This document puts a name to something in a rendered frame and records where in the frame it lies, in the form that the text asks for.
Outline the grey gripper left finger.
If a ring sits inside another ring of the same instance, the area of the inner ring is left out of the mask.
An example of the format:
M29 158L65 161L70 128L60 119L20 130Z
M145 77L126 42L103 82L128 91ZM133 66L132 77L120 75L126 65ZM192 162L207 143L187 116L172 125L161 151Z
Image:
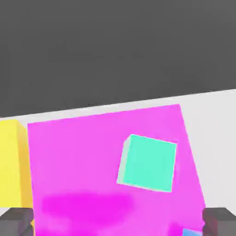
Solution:
M32 208L12 207L0 216L0 236L34 236Z

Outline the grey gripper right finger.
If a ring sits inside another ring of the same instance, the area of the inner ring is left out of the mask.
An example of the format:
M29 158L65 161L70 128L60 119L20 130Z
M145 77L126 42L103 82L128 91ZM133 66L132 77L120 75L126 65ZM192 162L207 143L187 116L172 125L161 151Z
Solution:
M236 216L225 207L204 208L203 236L236 236Z

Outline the small blue cube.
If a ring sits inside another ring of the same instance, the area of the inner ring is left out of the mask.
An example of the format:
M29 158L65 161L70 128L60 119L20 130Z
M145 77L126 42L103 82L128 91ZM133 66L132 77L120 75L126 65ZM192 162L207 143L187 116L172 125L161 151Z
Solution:
M183 228L182 236L202 236L202 232Z

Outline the small turquoise cube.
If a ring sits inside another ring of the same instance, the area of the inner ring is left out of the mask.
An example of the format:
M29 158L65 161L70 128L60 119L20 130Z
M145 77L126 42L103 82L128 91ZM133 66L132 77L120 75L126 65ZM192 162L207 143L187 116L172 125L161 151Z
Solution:
M131 134L124 142L116 183L171 192L177 144Z

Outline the large yellow box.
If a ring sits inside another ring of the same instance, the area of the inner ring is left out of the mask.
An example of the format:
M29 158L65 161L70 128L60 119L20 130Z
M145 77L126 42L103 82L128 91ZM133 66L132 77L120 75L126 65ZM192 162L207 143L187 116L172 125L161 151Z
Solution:
M0 121L0 207L33 207L28 134L15 119Z

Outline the large magenta box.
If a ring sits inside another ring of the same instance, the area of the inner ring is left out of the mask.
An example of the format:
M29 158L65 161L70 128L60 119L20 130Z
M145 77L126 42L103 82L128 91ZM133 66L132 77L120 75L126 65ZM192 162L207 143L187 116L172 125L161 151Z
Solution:
M177 144L171 192L116 183L131 135ZM182 236L205 207L179 105L28 125L35 236Z

